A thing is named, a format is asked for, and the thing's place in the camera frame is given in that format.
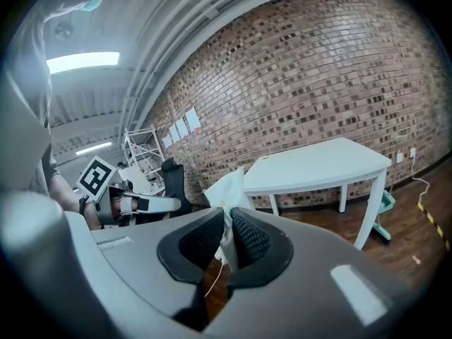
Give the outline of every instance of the brick wall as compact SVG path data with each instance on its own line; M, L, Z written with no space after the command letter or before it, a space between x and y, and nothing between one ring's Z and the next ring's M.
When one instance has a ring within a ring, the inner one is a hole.
M262 155L337 136L395 162L387 185L450 150L450 76L432 35L403 0L275 0L234 20L195 52L146 119L166 136L195 107L202 127L164 150L186 168L190 200ZM369 182L349 186L349 197ZM281 206L338 200L338 189L281 195ZM268 197L256 197L269 207Z

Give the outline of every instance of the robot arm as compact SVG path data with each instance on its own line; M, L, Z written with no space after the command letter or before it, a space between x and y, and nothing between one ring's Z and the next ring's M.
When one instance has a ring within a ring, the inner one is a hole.
M81 200L81 210L84 203L93 201L102 225L118 225L130 221L137 215L169 213L181 208L181 201L177 198L154 197L132 192L128 182L119 176L117 169L97 156L83 170L77 186L85 193ZM112 212L114 201L119 202L119 216ZM132 205L134 201L137 202L136 208Z

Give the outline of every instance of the wooden floor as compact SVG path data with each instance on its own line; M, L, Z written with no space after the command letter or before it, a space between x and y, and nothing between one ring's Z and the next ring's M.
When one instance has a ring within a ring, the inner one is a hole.
M431 186L428 194L422 197L422 204L435 221L452 239L452 159L447 159L422 177ZM398 273L413 288L421 288L428 283L446 254L446 248L434 226L417 207L419 194L425 184L412 182L393 191L396 199L394 209L381 215L381 226L391 233L390 244L384 244L377 235L371 234L363 251L387 269ZM344 237L350 243L355 241L367 202L360 201L346 206L344 213L325 209L312 212L282 213L291 220L306 222L323 227ZM416 263L413 256L420 260ZM204 284L208 290L218 276L220 264L213 260L204 275ZM227 302L226 284L230 270L225 266L220 279L206 297L210 320L221 311Z

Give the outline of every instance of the ceiling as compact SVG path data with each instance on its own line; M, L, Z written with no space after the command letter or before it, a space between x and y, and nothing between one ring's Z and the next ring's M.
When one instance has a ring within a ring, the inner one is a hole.
M91 12L74 11L44 29L48 59L83 52L119 52L115 67L52 75L50 124L61 173L74 185L94 154L116 165L124 128L140 128L171 76L215 31L270 0L103 0ZM63 20L67 40L54 30ZM113 144L76 156L75 152Z

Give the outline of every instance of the white table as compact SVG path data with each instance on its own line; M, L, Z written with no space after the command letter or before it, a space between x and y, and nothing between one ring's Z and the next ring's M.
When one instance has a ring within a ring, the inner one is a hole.
M315 191L341 187L339 212L344 212L347 185L371 180L366 214L355 241L361 249L378 213L391 160L346 138L336 138L306 147L260 157L245 174L244 192L251 196L269 195L275 215L279 215L276 194Z

